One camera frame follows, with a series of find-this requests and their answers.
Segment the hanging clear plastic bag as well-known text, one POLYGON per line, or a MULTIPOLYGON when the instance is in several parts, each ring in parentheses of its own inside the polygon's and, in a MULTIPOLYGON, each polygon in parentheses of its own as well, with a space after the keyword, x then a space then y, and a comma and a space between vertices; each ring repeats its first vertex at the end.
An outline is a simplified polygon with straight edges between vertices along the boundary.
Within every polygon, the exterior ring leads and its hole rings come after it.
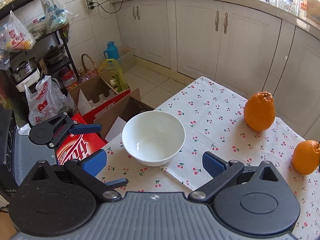
POLYGON ((63 0, 41 0, 45 8, 46 33, 52 33, 68 25, 79 16, 66 7, 63 0))

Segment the orange without leaf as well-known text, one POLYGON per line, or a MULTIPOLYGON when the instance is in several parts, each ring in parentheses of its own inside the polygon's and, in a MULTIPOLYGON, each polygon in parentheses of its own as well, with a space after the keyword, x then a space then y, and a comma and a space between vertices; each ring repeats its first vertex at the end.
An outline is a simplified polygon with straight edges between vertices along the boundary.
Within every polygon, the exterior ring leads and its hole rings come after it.
POLYGON ((269 129, 275 117, 274 99, 269 92, 257 92, 245 104, 244 119, 256 132, 269 129))

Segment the white kitchen cabinets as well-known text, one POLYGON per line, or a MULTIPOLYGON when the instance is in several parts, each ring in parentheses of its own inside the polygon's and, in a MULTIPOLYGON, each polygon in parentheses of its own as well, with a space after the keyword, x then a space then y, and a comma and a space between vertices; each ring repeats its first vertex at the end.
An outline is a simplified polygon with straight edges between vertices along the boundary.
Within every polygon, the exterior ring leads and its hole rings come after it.
POLYGON ((115 0, 121 42, 142 59, 245 98, 273 94, 276 114, 319 138, 319 29, 257 0, 115 0))

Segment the cherry print tablecloth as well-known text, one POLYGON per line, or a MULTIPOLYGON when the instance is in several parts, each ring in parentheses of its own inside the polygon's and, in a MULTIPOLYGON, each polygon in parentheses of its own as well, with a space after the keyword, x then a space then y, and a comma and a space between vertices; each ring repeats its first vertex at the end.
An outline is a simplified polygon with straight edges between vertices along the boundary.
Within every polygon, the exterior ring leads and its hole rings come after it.
POLYGON ((202 155, 209 151, 224 160, 239 160, 246 166, 271 161, 300 203, 300 217, 293 231, 298 239, 319 236, 319 172, 298 174, 291 157, 302 137, 283 120, 276 118, 266 131, 251 130, 243 119, 246 100, 235 92, 200 77, 173 96, 156 88, 142 98, 158 111, 176 116, 185 129, 185 142, 174 159, 162 167, 147 167, 125 151, 121 136, 105 147, 107 165, 98 174, 106 182, 127 178, 120 188, 127 191, 183 191, 190 193, 210 175, 202 166, 202 155))

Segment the red cardboard box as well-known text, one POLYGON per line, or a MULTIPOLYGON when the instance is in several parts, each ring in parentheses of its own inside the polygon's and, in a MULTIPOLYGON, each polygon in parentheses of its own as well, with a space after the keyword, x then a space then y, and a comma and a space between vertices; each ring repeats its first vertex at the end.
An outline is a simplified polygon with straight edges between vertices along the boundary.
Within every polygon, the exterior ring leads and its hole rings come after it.
MULTIPOLYGON (((80 124, 93 124, 94 120, 102 115, 107 109, 111 108, 114 104, 127 96, 131 91, 128 89, 120 94, 117 94, 113 98, 107 100, 102 106, 93 109, 90 112, 81 115, 76 113, 73 117, 73 121, 77 121, 80 124)), ((95 151, 106 145, 104 139, 100 139, 97 133, 87 134, 70 134, 56 150, 57 162, 59 165, 64 164, 70 159, 85 159, 95 151)))

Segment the yellow plastic bag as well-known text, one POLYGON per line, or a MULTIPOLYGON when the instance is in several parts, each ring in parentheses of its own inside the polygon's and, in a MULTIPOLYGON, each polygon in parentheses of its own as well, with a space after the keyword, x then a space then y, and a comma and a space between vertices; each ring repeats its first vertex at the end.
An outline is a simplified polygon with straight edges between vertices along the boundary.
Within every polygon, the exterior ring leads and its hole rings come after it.
POLYGON ((108 82, 118 93, 128 90, 130 87, 125 81, 123 70, 115 59, 105 59, 98 68, 99 73, 105 73, 108 82))

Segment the blue thermos jug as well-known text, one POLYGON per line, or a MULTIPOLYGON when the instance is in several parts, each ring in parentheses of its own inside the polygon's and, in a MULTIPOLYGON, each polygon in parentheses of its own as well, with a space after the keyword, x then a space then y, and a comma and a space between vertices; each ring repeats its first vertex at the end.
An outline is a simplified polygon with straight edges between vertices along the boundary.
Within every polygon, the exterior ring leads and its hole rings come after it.
POLYGON ((106 50, 104 51, 104 57, 106 59, 115 59, 115 60, 120 58, 118 48, 116 47, 114 41, 110 41, 107 43, 106 50))

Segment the black metal shelf rack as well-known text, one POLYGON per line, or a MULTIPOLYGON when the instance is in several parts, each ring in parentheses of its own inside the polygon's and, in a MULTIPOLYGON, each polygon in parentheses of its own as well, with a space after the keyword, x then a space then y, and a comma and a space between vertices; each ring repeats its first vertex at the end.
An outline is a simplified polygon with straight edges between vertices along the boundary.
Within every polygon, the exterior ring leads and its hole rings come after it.
MULTIPOLYGON (((13 5, 9 5, 8 9, 1 9, 1 19, 5 16, 8 16, 10 9, 16 10, 20 9, 22 6, 27 5, 28 3, 35 0, 17 0, 13 5)), ((48 74, 52 75, 60 71, 63 67, 68 67, 72 69, 76 77, 79 77, 79 74, 76 70, 75 64, 73 62, 72 56, 70 54, 68 45, 67 45, 67 29, 62 27, 51 34, 46 34, 42 36, 39 40, 36 41, 35 46, 30 51, 22 51, 16 53, 10 53, 10 59, 18 58, 20 62, 24 59, 31 59, 35 57, 35 59, 39 59, 40 57, 36 55, 37 52, 40 51, 40 43, 45 38, 50 35, 54 35, 56 42, 58 44, 63 44, 66 49, 66 56, 58 63, 49 66, 48 74)), ((1 70, 1 95, 4 96, 4 101, 7 103, 6 107, 12 109, 15 113, 15 118, 18 121, 19 125, 24 125, 28 122, 28 114, 27 110, 27 98, 24 92, 19 92, 15 87, 16 83, 11 78, 12 70, 1 70)))

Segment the white red plastic bag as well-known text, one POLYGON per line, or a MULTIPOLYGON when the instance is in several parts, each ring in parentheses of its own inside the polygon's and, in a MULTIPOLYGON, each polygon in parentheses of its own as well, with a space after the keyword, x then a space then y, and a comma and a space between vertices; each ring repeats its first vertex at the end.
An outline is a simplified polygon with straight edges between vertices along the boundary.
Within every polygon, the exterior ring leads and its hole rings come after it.
POLYGON ((37 83, 35 93, 26 85, 24 88, 29 107, 29 122, 32 126, 56 116, 63 108, 61 90, 58 85, 54 85, 50 76, 46 75, 37 83))

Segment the wicker basket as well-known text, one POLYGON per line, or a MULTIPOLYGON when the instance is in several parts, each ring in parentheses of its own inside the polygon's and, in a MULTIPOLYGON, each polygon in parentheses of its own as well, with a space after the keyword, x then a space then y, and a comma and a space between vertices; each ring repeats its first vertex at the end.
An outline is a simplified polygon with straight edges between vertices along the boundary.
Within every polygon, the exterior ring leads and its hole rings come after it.
POLYGON ((88 54, 81 55, 81 64, 80 77, 88 77, 90 79, 99 74, 94 60, 88 54))

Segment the white power strip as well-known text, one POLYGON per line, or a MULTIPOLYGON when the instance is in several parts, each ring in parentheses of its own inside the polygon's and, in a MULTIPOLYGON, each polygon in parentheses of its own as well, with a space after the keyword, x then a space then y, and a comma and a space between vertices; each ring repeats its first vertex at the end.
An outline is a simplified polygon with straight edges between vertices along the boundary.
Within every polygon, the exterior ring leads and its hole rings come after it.
POLYGON ((87 11, 91 11, 94 9, 93 0, 85 0, 85 4, 87 7, 87 11))

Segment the hanging bag with yellow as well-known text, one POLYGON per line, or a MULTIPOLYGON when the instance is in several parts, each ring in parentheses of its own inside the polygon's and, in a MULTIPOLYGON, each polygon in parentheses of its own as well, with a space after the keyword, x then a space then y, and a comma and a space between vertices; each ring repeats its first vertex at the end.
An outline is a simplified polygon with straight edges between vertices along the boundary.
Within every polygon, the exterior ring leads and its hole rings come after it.
POLYGON ((1 48, 9 52, 28 51, 33 49, 35 43, 33 35, 11 10, 1 48))

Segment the brown cardboard box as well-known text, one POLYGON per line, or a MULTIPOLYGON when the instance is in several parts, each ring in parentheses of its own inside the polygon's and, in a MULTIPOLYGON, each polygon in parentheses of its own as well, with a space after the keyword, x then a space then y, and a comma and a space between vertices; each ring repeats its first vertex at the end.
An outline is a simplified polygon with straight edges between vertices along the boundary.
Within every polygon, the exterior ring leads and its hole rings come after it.
POLYGON ((99 134, 103 139, 117 118, 127 122, 140 113, 153 110, 141 101, 139 88, 116 92, 111 86, 108 72, 75 86, 69 94, 87 124, 102 126, 99 134))

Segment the orange with leaves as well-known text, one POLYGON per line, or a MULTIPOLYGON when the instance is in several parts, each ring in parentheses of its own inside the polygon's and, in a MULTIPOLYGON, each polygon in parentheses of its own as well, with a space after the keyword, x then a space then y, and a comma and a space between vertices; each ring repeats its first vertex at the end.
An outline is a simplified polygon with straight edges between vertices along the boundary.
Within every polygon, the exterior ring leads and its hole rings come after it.
POLYGON ((319 142, 306 140, 294 149, 292 165, 301 175, 309 175, 319 167, 319 142))

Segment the plain white bowl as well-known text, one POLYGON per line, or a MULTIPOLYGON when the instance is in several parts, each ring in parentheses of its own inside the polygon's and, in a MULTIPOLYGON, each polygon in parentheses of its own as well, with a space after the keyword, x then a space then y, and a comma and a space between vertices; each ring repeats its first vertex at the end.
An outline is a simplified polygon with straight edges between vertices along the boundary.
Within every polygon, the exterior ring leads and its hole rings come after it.
POLYGON ((143 165, 156 167, 171 162, 185 142, 181 121, 164 111, 147 111, 131 118, 121 140, 127 153, 143 165))

